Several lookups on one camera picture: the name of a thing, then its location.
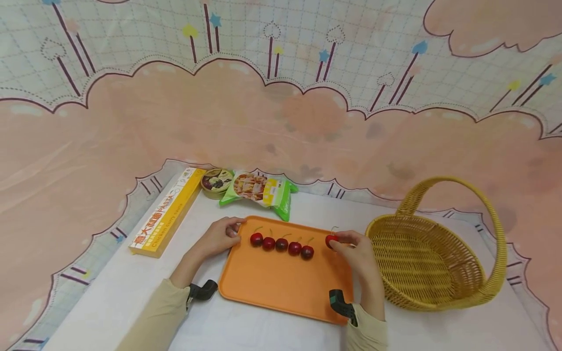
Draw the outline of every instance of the red cherry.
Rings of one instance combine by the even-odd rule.
[[[332,249],[332,247],[330,246],[330,240],[335,240],[335,241],[339,241],[339,238],[335,235],[328,235],[326,236],[326,246],[329,247],[330,249]]]
[[[268,236],[264,238],[264,242],[261,244],[261,247],[266,251],[271,251],[275,248],[275,239]]]
[[[308,261],[314,256],[314,249],[311,246],[305,245],[301,250],[302,259]]]
[[[279,252],[287,251],[288,246],[289,246],[289,242],[285,238],[279,238],[275,242],[275,249]]]
[[[297,256],[301,253],[302,245],[296,241],[289,244],[289,255]]]
[[[261,233],[253,233],[252,236],[250,236],[250,244],[252,244],[252,246],[255,248],[261,246],[261,243],[263,241],[264,241],[264,236],[261,235]]]

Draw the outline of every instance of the left hand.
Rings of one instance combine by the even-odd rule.
[[[240,242],[237,232],[245,221],[244,218],[224,217],[213,222],[192,250],[205,259],[230,249]]]

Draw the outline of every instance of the sleeve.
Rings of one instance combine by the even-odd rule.
[[[347,324],[347,351],[386,351],[387,324],[371,316],[354,303],[357,325]]]
[[[167,351],[185,317],[189,287],[164,279],[116,351]]]

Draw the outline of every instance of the can lid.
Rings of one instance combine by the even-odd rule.
[[[205,172],[201,178],[201,186],[204,190],[213,193],[225,192],[232,183],[234,174],[223,168],[215,168]]]

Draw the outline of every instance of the wicker basket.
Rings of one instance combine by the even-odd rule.
[[[497,254],[490,278],[474,252],[452,231],[414,215],[425,192],[441,181],[472,190],[486,205],[496,232]],[[492,300],[506,272],[504,230],[488,199],[472,185],[452,177],[422,181],[407,194],[394,215],[380,216],[367,228],[388,300],[415,311],[468,308]]]

